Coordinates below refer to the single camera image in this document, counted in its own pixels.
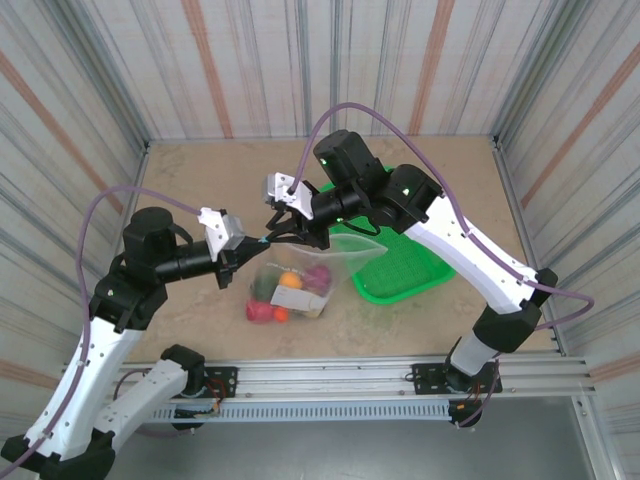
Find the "red toy fruit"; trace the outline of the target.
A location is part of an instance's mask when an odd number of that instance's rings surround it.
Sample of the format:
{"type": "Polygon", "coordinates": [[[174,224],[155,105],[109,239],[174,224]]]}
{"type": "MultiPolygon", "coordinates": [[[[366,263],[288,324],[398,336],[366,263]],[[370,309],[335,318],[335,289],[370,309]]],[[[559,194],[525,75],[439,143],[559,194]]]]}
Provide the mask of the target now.
{"type": "Polygon", "coordinates": [[[273,319],[273,306],[268,302],[250,298],[246,302],[245,314],[252,323],[267,323],[273,319]]]}

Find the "clear zip-top plastic bag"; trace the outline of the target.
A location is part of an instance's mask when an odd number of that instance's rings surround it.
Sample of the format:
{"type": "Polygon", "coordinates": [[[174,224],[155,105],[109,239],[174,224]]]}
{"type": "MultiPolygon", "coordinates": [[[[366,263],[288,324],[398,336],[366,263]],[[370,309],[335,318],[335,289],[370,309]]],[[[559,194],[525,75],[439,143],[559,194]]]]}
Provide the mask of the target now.
{"type": "MultiPolygon", "coordinates": [[[[264,259],[261,260],[253,280],[256,277],[266,275],[275,276],[279,280],[281,274],[286,271],[296,272],[302,278],[304,272],[310,267],[325,265],[332,273],[331,289],[327,295],[322,296],[328,298],[327,305],[331,295],[346,280],[359,272],[372,259],[383,255],[387,251],[386,247],[379,245],[377,242],[356,234],[332,234],[329,236],[329,240],[331,243],[330,248],[322,251],[292,244],[277,244],[270,247],[264,259]]],[[[251,284],[248,300],[253,298],[251,284]]],[[[300,311],[288,310],[289,320],[296,317],[304,317],[300,314],[300,311]]]]}

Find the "green perforated plastic basket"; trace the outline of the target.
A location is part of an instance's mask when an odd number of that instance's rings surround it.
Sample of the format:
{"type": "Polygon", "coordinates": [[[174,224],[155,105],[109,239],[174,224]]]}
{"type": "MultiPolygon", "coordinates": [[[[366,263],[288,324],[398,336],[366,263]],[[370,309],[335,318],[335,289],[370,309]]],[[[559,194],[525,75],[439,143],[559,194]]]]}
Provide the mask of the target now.
{"type": "Polygon", "coordinates": [[[366,216],[340,218],[332,234],[353,233],[373,239],[387,251],[352,276],[359,294],[370,303],[390,305],[450,281],[455,271],[422,245],[393,229],[371,225],[366,216]]]}

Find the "white printed food packet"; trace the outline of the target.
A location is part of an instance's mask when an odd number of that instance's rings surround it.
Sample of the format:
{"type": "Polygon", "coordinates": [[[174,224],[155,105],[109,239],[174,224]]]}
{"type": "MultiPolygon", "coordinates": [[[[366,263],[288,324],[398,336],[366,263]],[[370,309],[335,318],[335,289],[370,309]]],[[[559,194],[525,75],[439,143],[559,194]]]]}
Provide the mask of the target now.
{"type": "Polygon", "coordinates": [[[327,297],[284,285],[278,285],[276,287],[270,300],[270,303],[274,306],[301,312],[323,310],[327,302],[327,297]]]}

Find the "aluminium frame post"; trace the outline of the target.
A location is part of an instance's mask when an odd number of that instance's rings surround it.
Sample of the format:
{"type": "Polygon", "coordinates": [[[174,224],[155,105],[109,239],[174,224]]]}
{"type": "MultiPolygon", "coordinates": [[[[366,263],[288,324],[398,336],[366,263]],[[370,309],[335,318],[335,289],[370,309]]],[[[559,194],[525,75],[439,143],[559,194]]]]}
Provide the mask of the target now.
{"type": "Polygon", "coordinates": [[[626,480],[619,455],[591,396],[571,398],[595,480],[626,480]]]}

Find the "aluminium mounting rail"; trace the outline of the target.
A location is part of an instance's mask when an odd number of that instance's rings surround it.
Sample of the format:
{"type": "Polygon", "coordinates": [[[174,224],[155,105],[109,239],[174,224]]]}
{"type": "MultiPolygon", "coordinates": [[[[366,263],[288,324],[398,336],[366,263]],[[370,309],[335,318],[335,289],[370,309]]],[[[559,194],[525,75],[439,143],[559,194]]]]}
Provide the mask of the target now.
{"type": "MultiPolygon", "coordinates": [[[[391,400],[415,395],[408,381],[414,364],[440,356],[343,357],[286,360],[214,360],[208,367],[235,367],[236,401],[391,400]]],[[[525,352],[499,360],[497,398],[573,397],[596,393],[582,358],[525,352]]]]}

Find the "purple toy vegetable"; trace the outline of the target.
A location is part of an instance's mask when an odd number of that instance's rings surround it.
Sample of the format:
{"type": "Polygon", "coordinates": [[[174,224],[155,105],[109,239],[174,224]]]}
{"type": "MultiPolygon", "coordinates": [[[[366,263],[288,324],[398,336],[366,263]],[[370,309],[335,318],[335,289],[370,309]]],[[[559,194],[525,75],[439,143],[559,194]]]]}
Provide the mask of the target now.
{"type": "Polygon", "coordinates": [[[325,296],[331,289],[332,273],[325,265],[315,265],[304,272],[302,280],[307,291],[325,296]]]}

